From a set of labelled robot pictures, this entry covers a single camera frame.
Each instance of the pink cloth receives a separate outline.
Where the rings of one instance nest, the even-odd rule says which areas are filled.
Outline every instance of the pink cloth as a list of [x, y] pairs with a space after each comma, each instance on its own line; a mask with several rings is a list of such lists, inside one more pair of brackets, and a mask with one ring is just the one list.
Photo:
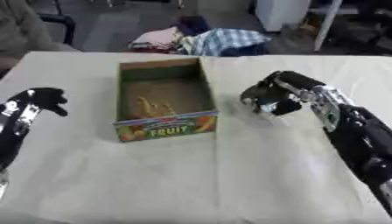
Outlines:
[[170, 49], [176, 45], [179, 40], [183, 37], [183, 34], [175, 26], [161, 30], [161, 31], [150, 31], [146, 32], [132, 44], [148, 44], [152, 45], [158, 49]]

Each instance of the cardboard box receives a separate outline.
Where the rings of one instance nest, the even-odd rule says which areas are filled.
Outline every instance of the cardboard box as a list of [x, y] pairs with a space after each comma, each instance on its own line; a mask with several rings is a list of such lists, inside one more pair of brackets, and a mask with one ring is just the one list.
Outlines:
[[120, 141], [215, 131], [217, 115], [198, 59], [119, 66], [114, 125]]

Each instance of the white table surface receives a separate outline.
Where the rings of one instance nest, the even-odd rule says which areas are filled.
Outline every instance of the white table surface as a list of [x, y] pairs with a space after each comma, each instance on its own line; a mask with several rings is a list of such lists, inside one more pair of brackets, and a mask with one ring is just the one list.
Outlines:
[[0, 222], [25, 215], [40, 224], [390, 223], [308, 108], [252, 115], [238, 97], [276, 70], [294, 70], [341, 88], [392, 126], [392, 59], [203, 58], [217, 132], [119, 143], [111, 124], [117, 64], [174, 58], [183, 56], [28, 54], [0, 81], [0, 102], [27, 88], [63, 88], [69, 116], [45, 112], [34, 123], [9, 169]]

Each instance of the box label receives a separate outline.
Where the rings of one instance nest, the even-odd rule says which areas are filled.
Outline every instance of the box label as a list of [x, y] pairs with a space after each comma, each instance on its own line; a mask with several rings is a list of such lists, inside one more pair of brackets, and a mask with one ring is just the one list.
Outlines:
[[216, 116], [201, 116], [186, 119], [161, 119], [158, 122], [117, 127], [123, 142], [140, 141], [160, 137], [183, 136], [215, 130]]

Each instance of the robotic hand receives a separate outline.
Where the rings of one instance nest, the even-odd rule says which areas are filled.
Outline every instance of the robotic hand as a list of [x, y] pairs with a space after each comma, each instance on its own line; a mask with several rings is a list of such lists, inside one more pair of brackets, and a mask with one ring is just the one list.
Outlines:
[[294, 72], [275, 72], [241, 95], [255, 113], [281, 116], [309, 102], [324, 132], [353, 174], [392, 216], [392, 130], [338, 89]]
[[66, 103], [64, 91], [57, 88], [31, 88], [0, 104], [0, 199], [8, 185], [7, 167], [18, 155], [34, 119], [42, 110], [59, 116], [67, 112], [59, 104]]

